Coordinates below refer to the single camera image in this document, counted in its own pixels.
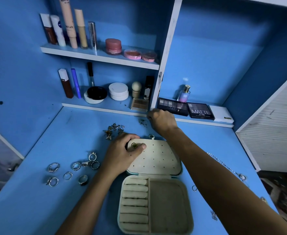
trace silver necklace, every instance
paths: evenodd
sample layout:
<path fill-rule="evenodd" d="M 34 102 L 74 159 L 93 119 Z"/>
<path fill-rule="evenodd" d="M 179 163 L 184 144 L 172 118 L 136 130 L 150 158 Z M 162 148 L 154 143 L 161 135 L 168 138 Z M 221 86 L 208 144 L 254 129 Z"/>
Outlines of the silver necklace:
<path fill-rule="evenodd" d="M 224 162 L 222 162 L 220 159 L 218 159 L 213 154 L 211 154 L 211 153 L 207 153 L 207 154 L 209 154 L 212 158 L 214 158 L 216 161 L 218 161 L 220 164 L 222 164 L 224 167 L 226 167 L 228 170 L 230 170 L 233 174 L 237 175 L 239 177 L 239 179 L 245 183 L 245 181 L 247 180 L 247 176 L 245 176 L 244 174 L 240 174 L 240 173 L 233 171 L 228 166 L 226 166 L 226 164 Z"/>

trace eyeshadow palette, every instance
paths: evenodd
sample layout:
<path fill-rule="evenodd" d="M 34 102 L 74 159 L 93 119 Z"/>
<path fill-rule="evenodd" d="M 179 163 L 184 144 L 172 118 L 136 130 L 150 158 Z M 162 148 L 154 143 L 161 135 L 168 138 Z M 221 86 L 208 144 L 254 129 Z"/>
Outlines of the eyeshadow palette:
<path fill-rule="evenodd" d="M 209 120 L 214 119 L 214 115 L 208 108 L 207 104 L 190 103 L 190 102 L 188 102 L 187 104 L 191 118 L 209 119 Z"/>
<path fill-rule="evenodd" d="M 167 110 L 172 114 L 188 116 L 187 103 L 185 102 L 159 98 L 157 100 L 157 108 L 160 110 Z"/>

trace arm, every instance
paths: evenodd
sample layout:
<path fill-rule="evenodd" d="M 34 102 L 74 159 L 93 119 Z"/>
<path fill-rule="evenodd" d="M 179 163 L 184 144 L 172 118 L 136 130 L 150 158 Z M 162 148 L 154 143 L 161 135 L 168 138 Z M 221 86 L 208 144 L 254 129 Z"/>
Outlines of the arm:
<path fill-rule="evenodd" d="M 174 115 L 155 109 L 149 112 L 148 118 L 178 154 L 199 192 L 229 234 L 287 234 L 287 222 L 192 142 L 177 127 Z"/>
<path fill-rule="evenodd" d="M 101 168 L 56 235 L 90 235 L 92 233 L 112 182 L 119 174 L 126 171 L 147 147 L 142 144 L 132 152 L 126 151 L 125 145 L 132 138 L 139 138 L 139 136 L 123 133 L 111 143 Z"/>

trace perfume bottle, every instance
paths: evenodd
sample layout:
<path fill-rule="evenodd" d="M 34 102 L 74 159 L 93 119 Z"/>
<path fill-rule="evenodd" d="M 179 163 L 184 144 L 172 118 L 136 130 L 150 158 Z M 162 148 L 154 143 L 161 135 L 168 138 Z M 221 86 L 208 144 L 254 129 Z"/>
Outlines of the perfume bottle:
<path fill-rule="evenodd" d="M 177 98 L 178 102 L 187 102 L 188 97 L 190 95 L 190 86 L 189 85 L 185 85 L 184 90 L 182 90 L 179 94 L 179 97 Z"/>

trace black compact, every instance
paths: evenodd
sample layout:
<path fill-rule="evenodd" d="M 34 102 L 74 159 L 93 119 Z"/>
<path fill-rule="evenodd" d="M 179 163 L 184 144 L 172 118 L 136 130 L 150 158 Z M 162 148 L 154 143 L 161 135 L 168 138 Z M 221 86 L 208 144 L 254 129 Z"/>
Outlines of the black compact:
<path fill-rule="evenodd" d="M 207 104 L 190 103 L 190 102 L 187 102 L 187 104 L 191 118 L 209 119 L 209 120 L 215 119 L 214 115 L 212 114 Z"/>
<path fill-rule="evenodd" d="M 88 97 L 93 100 L 103 100 L 107 96 L 107 91 L 101 86 L 93 86 L 87 90 Z"/>
<path fill-rule="evenodd" d="M 157 108 L 160 110 L 167 110 L 172 114 L 188 116 L 187 103 L 185 102 L 159 98 L 157 100 Z"/>

